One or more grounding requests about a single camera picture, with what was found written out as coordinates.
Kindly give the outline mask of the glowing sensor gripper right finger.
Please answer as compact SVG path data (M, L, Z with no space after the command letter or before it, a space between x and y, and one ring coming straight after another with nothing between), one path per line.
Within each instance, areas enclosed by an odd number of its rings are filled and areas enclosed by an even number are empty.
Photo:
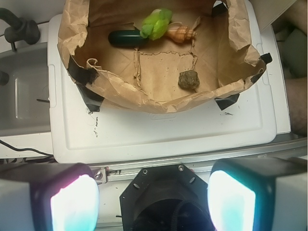
M220 159L211 170L207 200L218 231L306 231L308 161Z

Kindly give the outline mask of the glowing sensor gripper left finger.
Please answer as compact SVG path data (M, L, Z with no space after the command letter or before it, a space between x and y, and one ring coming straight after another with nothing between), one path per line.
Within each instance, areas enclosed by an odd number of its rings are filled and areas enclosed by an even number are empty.
M86 164L0 167L2 231L93 231L99 204L99 188Z

